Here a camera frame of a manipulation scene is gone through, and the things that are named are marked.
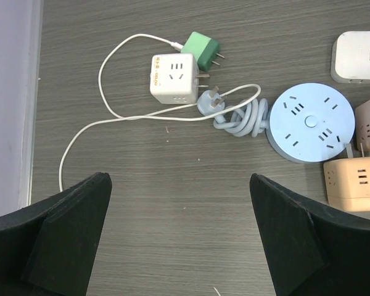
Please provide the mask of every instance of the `white power adapter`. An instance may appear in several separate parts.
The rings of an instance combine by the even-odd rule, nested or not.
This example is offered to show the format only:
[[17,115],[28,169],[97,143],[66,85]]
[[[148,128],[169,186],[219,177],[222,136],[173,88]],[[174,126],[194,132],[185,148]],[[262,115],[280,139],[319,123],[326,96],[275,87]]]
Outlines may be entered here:
[[331,75],[340,83],[370,83],[370,31],[339,36],[333,46]]
[[199,68],[194,56],[155,55],[150,71],[150,93],[162,104],[196,103],[199,95]]

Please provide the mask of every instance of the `cable wrap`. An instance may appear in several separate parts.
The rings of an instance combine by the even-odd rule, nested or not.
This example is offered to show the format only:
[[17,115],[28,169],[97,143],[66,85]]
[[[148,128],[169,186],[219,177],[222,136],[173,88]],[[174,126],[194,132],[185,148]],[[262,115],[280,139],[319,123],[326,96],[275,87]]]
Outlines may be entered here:
[[230,122],[226,122],[224,116],[219,115],[214,119],[214,127],[218,130],[225,130],[235,137],[242,137],[248,134],[254,138],[268,128],[267,122],[268,102],[266,99],[253,100],[247,105],[235,109]]

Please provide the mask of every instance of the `power cord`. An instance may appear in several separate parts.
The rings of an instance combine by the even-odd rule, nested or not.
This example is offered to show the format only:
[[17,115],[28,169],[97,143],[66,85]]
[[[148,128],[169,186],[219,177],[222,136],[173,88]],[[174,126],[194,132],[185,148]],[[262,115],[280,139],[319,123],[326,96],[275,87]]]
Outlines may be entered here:
[[233,106],[225,108],[224,101],[226,95],[230,92],[226,92],[222,95],[218,94],[218,88],[215,87],[212,91],[205,91],[197,100],[197,108],[200,113],[209,116],[214,114],[214,127],[218,130],[225,130],[235,137],[242,137],[251,134],[252,137],[256,137],[259,133],[264,132],[268,128],[268,102],[266,99],[252,100],[247,104],[239,107],[234,106],[233,114],[230,122],[226,122],[223,115],[220,115],[222,111],[228,111],[233,109]]
[[155,119],[155,120],[185,121],[185,122],[208,120],[208,119],[215,118],[215,117],[217,117],[219,115],[224,115],[224,114],[226,114],[228,112],[232,112],[232,111],[235,111],[236,109],[240,109],[240,108],[246,106],[247,104],[251,103],[254,99],[256,99],[259,96],[260,92],[261,92],[260,86],[257,85],[257,84],[245,84],[245,85],[242,85],[242,86],[238,86],[238,87],[236,87],[236,88],[234,88],[234,89],[232,89],[230,91],[227,91],[227,92],[223,93],[221,95],[221,97],[226,97],[229,94],[232,94],[232,93],[234,93],[234,92],[236,92],[236,91],[238,91],[240,89],[244,89],[244,88],[256,88],[257,91],[256,91],[256,93],[253,96],[251,96],[250,98],[242,101],[238,105],[235,105],[235,106],[232,106],[232,107],[228,107],[228,108],[223,109],[223,110],[218,110],[217,112],[213,112],[211,114],[208,114],[208,115],[202,116],[202,117],[181,118],[181,117],[158,117],[158,116],[156,116],[158,114],[163,114],[163,113],[167,113],[167,112],[171,112],[171,111],[175,111],[175,110],[179,110],[179,109],[185,109],[185,108],[188,108],[188,107],[193,107],[193,106],[196,106],[197,104],[180,105],[180,106],[177,106],[177,107],[173,107],[173,108],[168,108],[168,109],[164,109],[164,110],[161,110],[161,111],[152,112],[152,113],[149,113],[149,114],[146,114],[146,115],[136,115],[136,116],[130,116],[130,117],[123,117],[123,116],[115,113],[111,109],[111,107],[109,106],[109,104],[107,102],[107,99],[105,98],[105,95],[104,95],[104,91],[103,91],[103,87],[102,87],[102,83],[101,83],[101,77],[102,77],[103,69],[104,69],[106,63],[108,62],[108,60],[111,58],[111,56],[113,56],[114,53],[116,53],[118,51],[118,49],[122,47],[122,45],[124,45],[125,43],[127,43],[129,40],[132,40],[132,39],[137,38],[137,37],[147,37],[147,38],[156,39],[156,40],[159,40],[159,41],[168,43],[168,44],[170,44],[174,48],[181,46],[179,43],[173,43],[173,42],[171,42],[169,40],[165,40],[163,38],[159,38],[159,37],[156,37],[156,36],[153,36],[153,35],[136,34],[136,35],[130,36],[129,38],[127,38],[124,41],[122,41],[104,59],[102,65],[100,67],[99,76],[98,76],[99,91],[100,91],[101,98],[102,98],[102,100],[103,100],[106,108],[116,118],[115,119],[109,119],[109,120],[95,121],[93,123],[90,123],[90,124],[86,125],[84,128],[82,128],[79,132],[77,132],[76,135],[73,137],[73,139],[70,141],[70,143],[68,144],[67,148],[65,149],[65,152],[63,153],[63,156],[62,156],[62,159],[60,160],[60,165],[59,165],[59,189],[60,189],[61,192],[63,191],[63,166],[64,166],[64,161],[65,161],[65,159],[67,157],[67,154],[70,151],[70,149],[72,148],[72,146],[74,145],[75,141],[78,139],[78,137],[81,136],[81,134],[83,132],[85,132],[87,129],[91,128],[92,126],[102,125],[104,123],[113,123],[113,122],[119,122],[119,121],[125,121],[125,120],[138,120],[138,119]]

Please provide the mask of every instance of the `plug prongs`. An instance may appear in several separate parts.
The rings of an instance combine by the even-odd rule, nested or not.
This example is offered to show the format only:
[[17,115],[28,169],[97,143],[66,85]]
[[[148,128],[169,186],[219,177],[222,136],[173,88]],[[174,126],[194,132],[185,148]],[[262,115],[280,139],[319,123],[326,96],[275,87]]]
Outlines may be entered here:
[[348,143],[347,145],[345,145],[345,150],[347,151],[347,157],[353,158],[353,151],[352,151],[351,143]]
[[360,150],[362,152],[362,157],[364,157],[363,143],[360,142]]
[[216,99],[215,101],[212,102],[211,107],[215,108],[216,106],[222,104],[226,100],[226,96],[221,97],[220,99]]
[[196,75],[196,78],[209,78],[209,77],[210,77],[210,75],[207,74],[207,73],[202,73],[202,74],[197,74]]
[[212,99],[216,94],[217,94],[217,92],[219,91],[220,89],[217,87],[217,86],[215,86],[213,89],[212,89],[212,91],[210,91],[209,93],[208,93],[208,96],[210,97],[210,99]]

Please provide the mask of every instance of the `gray wood grain surface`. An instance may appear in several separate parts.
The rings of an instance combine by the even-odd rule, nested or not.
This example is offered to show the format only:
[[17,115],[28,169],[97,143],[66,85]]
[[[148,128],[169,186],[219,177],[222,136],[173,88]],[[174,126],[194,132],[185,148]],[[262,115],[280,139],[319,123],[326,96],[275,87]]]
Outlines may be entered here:
[[[258,83],[273,103],[303,82],[329,84],[356,107],[369,85],[335,83],[331,47],[348,30],[370,30],[370,0],[59,1],[44,7],[33,202],[58,192],[60,158],[75,133],[112,118],[98,93],[106,55],[135,33],[180,43],[192,31],[227,57],[210,86]],[[104,89],[121,115],[160,110],[149,94],[150,59],[166,44],[136,39],[107,64]],[[239,102],[251,94],[228,98]],[[196,117],[196,108],[176,113]],[[325,201],[320,164],[280,157],[264,135],[235,138],[211,121],[129,121],[91,128],[64,168],[65,186],[108,172],[112,198],[88,295],[274,295],[249,195],[252,173]]]

